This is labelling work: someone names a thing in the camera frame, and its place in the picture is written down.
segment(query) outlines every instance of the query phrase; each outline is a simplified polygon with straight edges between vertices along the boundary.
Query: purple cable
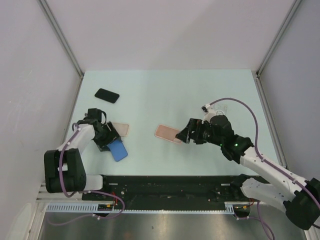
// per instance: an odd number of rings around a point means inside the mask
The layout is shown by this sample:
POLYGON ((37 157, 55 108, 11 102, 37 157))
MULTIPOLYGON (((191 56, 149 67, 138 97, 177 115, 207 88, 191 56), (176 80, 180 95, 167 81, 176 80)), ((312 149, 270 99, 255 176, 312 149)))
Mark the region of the purple cable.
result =
MULTIPOLYGON (((71 198, 75 193, 77 193, 76 191, 74 191, 73 193, 71 193, 70 195, 68 194, 67 190, 66 190, 66 186, 65 186, 65 182, 64 182, 64 176, 63 176, 63 171, 62 171, 62 167, 63 167, 63 156, 64 156, 64 153, 67 149, 67 147, 69 146, 69 144, 73 141, 73 139, 75 139, 75 137, 78 135, 78 133, 80 132, 80 128, 79 126, 76 124, 76 123, 73 123, 72 124, 72 127, 76 127, 76 131, 74 132, 74 134, 70 137, 70 139, 67 141, 67 143, 63 146, 62 150, 61 150, 61 153, 60 153, 60 157, 59 157, 59 180, 60 180, 60 185, 61 185, 61 189, 62 189, 62 192, 64 193, 64 195, 67 197, 67 198, 71 198)), ((79 191, 79 193, 95 193, 95 194, 101 194, 101 195, 105 195, 105 196, 109 196, 109 197, 112 197, 112 198, 116 198, 118 199, 121 204, 122 204, 122 209, 120 210, 120 212, 118 212, 117 214, 115 215, 112 215, 112 216, 99 216, 98 218, 102 218, 102 219, 114 219, 116 218, 117 216, 119 216, 124 210, 125 210, 125 203, 124 201, 116 196, 116 195, 112 195, 110 193, 107 193, 107 192, 103 192, 103 191, 96 191, 96 190, 91 190, 91 191, 79 191)), ((49 220, 49 218, 47 218, 47 221, 49 224, 51 225, 54 225, 54 226, 63 226, 63 225, 67 225, 69 223, 72 223, 78 219, 81 219, 81 218, 84 218, 84 217, 88 217, 88 216, 92 216, 92 214, 86 214, 86 215, 82 215, 82 216, 79 216, 79 217, 76 217, 70 221, 67 221, 67 222, 63 222, 63 223, 53 223, 49 220)))
MULTIPOLYGON (((81 191, 80 193, 88 193, 88 192, 91 192, 91 193, 95 193, 95 194, 101 194, 101 195, 106 195, 106 196, 109 196, 109 197, 113 197, 113 198, 116 198, 118 199, 121 204, 122 204, 122 209, 115 215, 108 215, 108 216, 98 216, 98 219, 114 219, 116 217, 118 217, 124 210, 125 210, 125 203, 124 201, 121 199, 121 197, 118 197, 116 195, 112 195, 112 194, 109 194, 109 193, 106 193, 106 192, 102 192, 102 191, 95 191, 95 190, 92 190, 92 191, 81 191)), ((67 225, 67 224, 70 224, 70 223, 73 223, 79 219, 82 219, 82 218, 86 218, 86 217, 92 217, 92 216, 96 216, 94 213, 93 214, 85 214, 85 215, 81 215, 81 216, 78 216, 72 220, 69 220, 69 221, 66 221, 66 222, 62 222, 62 223, 54 223, 54 222, 51 222, 49 220, 49 217, 47 217, 47 222, 50 224, 50 225, 53 225, 53 226, 64 226, 64 225, 67 225)))
POLYGON ((266 236, 268 237, 268 239, 269 239, 269 240, 276 240, 276 236, 275 236, 274 232, 272 231, 271 227, 270 227, 268 224, 266 224, 265 222, 262 222, 258 217, 254 217, 254 216, 238 217, 236 214, 234 214, 234 215, 235 215, 235 217, 236 217, 237 220, 238 220, 238 219, 239 219, 239 220, 249 220, 249 219, 253 219, 253 220, 259 221, 259 222, 262 224, 262 226, 265 226, 265 227, 270 231, 270 233, 271 233, 271 235, 272 235, 272 238, 269 236, 269 234, 266 233, 266 236))
MULTIPOLYGON (((258 203, 256 204, 256 208, 257 208, 257 211, 258 211, 258 216, 259 216, 259 219, 260 219, 262 228, 263 228, 265 234, 267 235, 267 237, 268 237, 269 239, 271 239, 271 237, 269 236, 268 231, 267 231, 267 229, 266 229, 266 222, 263 220, 262 215, 261 215, 260 201, 258 201, 258 203)), ((275 239, 274 233, 273 233, 272 231, 270 231, 270 232, 271 232, 271 234, 272 234, 273 239, 275 239)))
POLYGON ((63 175, 63 171, 62 171, 63 158, 64 158, 64 153, 65 153, 67 147, 73 141, 73 139, 75 139, 75 137, 78 135, 79 132, 80 132, 80 129, 77 128, 75 130, 74 134, 70 137, 70 139, 67 141, 67 143, 63 146, 63 148, 61 150, 61 153, 60 153, 60 157, 59 157, 59 180, 60 180, 60 185, 61 185, 62 192, 64 193, 64 195, 67 198, 71 198, 73 195, 75 195, 76 191, 74 191, 73 193, 71 193, 69 195, 67 190, 66 190, 65 182, 64 182, 64 175, 63 175))
POLYGON ((238 99, 232 98, 232 97, 224 97, 224 98, 220 98, 218 100, 213 101, 212 103, 210 103, 210 105, 212 106, 215 103, 218 103, 220 101, 223 100, 231 100, 231 101, 235 101, 237 103, 240 103, 242 105, 244 105, 249 112, 251 113, 253 119, 254 119, 254 123, 255 123, 255 139, 254 139, 254 149, 256 154, 258 155, 258 157, 265 162, 266 164, 268 164, 269 166, 273 167, 274 169, 276 169, 278 172, 282 173, 283 175, 285 175, 288 179, 290 179, 294 184, 297 184, 300 188, 302 188, 309 196, 310 198, 314 201, 314 203, 317 205, 317 207, 320 209, 320 203, 319 200, 317 200, 315 198, 315 196, 313 196, 313 194, 305 187, 303 186, 300 182, 296 181, 294 177, 292 177, 291 175, 289 175, 288 173, 286 173, 285 171, 283 171, 281 168, 277 167, 276 165, 272 164, 270 161, 264 159, 264 157, 260 154, 259 149, 258 149, 258 135, 259 135, 259 127, 258 127, 258 121, 256 118, 255 113, 252 111, 252 109, 245 104, 243 101, 240 101, 238 99))

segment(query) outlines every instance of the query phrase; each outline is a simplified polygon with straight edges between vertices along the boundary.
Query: purple wire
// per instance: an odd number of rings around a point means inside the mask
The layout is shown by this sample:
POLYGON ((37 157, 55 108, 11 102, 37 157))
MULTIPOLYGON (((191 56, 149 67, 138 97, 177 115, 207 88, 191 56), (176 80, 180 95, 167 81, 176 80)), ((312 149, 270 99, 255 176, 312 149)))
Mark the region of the purple wire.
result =
POLYGON ((317 207, 320 209, 320 203, 319 200, 317 200, 315 198, 315 196, 305 187, 303 186, 300 182, 296 181, 294 177, 292 177, 290 174, 286 173, 285 171, 283 171, 281 168, 277 167, 276 165, 274 165, 273 163, 271 163, 270 161, 264 159, 264 157, 260 154, 259 149, 258 149, 258 135, 259 135, 259 127, 258 127, 258 121, 256 118, 255 113, 252 111, 252 109, 245 104, 243 101, 240 101, 238 99, 232 98, 232 97, 224 97, 224 98, 220 98, 218 100, 213 101, 212 103, 210 103, 210 105, 212 106, 215 103, 218 103, 220 101, 223 100, 231 100, 231 101, 235 101, 237 103, 240 103, 242 105, 244 105, 251 113, 251 115, 253 116, 254 119, 254 123, 255 123, 255 139, 254 139, 254 149, 256 154, 258 155, 258 157, 265 162, 266 164, 268 164, 269 166, 273 167, 274 169, 276 169, 278 172, 282 173, 283 175, 285 175, 288 179, 290 179, 294 184, 297 184, 300 188, 302 188, 309 196, 310 198, 314 201, 314 203, 317 205, 317 207))
MULTIPOLYGON (((67 197, 67 198, 71 198, 75 193, 77 193, 76 191, 74 191, 73 193, 71 193, 70 195, 68 194, 67 190, 66 190, 66 186, 65 186, 65 182, 64 182, 64 176, 63 176, 63 171, 62 171, 62 167, 63 167, 63 157, 64 157, 64 153, 67 149, 67 147, 69 146, 69 144, 75 139, 75 137, 78 135, 78 133, 80 132, 80 128, 79 126, 76 124, 76 123, 73 123, 72 124, 72 127, 76 127, 76 131, 74 132, 74 134, 70 137, 70 139, 67 141, 67 143, 63 146, 62 150, 61 150, 61 153, 60 153, 60 157, 59 157, 59 180, 60 180, 60 185, 61 185, 61 189, 62 189, 62 192, 64 193, 64 195, 67 197)), ((118 196, 116 195, 112 195, 110 193, 107 193, 107 192, 103 192, 103 191, 96 191, 96 190, 91 190, 91 191, 79 191, 79 193, 95 193, 95 194, 101 194, 101 195, 105 195, 105 196, 109 196, 109 197, 112 197, 112 198, 116 198, 118 199, 121 204, 122 204, 122 209, 120 210, 120 212, 118 212, 117 214, 115 215, 112 215, 112 216, 99 216, 98 218, 102 218, 102 219, 114 219, 116 218, 117 216, 119 216, 124 210, 125 210, 125 202, 118 196)), ((85 215, 82 215, 82 216, 79 216, 79 217, 76 217, 70 221, 67 221, 67 222, 63 222, 63 223, 53 223, 49 220, 49 218, 47 218, 47 221, 49 224, 53 225, 53 226, 63 226, 63 225, 67 225, 69 223, 72 223, 78 219, 81 219, 81 218, 84 218, 84 217, 88 217, 88 216, 92 216, 92 214, 85 214, 85 215)))
POLYGON ((236 217, 237 220, 249 220, 249 219, 253 219, 253 220, 257 220, 259 221, 262 226, 265 226, 271 233, 272 238, 269 236, 268 233, 265 233, 266 236, 268 237, 269 240, 276 240, 276 236, 274 234, 274 232, 272 231, 271 227, 266 223, 266 222, 262 222, 260 218, 258 217, 254 217, 254 216, 249 216, 249 217, 238 217, 236 214, 234 214, 234 216, 236 217))
MULTIPOLYGON (((267 236, 269 239, 271 239, 271 237, 269 236, 268 231, 267 231, 267 229, 266 229, 266 222, 263 220, 262 215, 261 215, 260 201, 258 201, 258 203, 257 203, 257 205, 256 205, 256 208, 257 208, 257 210, 258 210, 258 216, 259 216, 259 219, 260 219, 262 228, 263 228, 266 236, 267 236)), ((272 231, 270 231, 270 232, 271 232, 271 234, 272 234, 273 239, 275 239, 274 233, 273 233, 272 231)))
MULTIPOLYGON (((95 191, 95 190, 92 190, 92 191, 81 191, 80 193, 95 193, 95 194, 101 194, 101 195, 106 195, 106 196, 109 196, 109 197, 113 197, 113 198, 116 198, 118 199, 121 204, 122 204, 122 209, 117 213, 117 214, 114 214, 114 215, 108 215, 108 216, 98 216, 98 218, 101 218, 101 219, 114 219, 116 217, 118 217, 124 210, 125 210, 125 203, 124 201, 121 199, 121 197, 118 197, 116 195, 112 195, 112 194, 109 194, 107 192, 103 192, 103 191, 95 191)), ((92 217, 92 216, 97 216, 95 215, 94 213, 93 214, 85 214, 85 215, 81 215, 81 216, 78 216, 74 219, 71 219, 69 221, 66 221, 66 222, 62 222, 62 223, 54 223, 54 222, 51 222, 49 217, 47 217, 47 222, 50 224, 50 225, 53 225, 53 226, 64 226, 64 225, 67 225, 67 224, 70 224, 70 223, 73 223, 79 219, 82 219, 82 218, 86 218, 86 217, 92 217)))

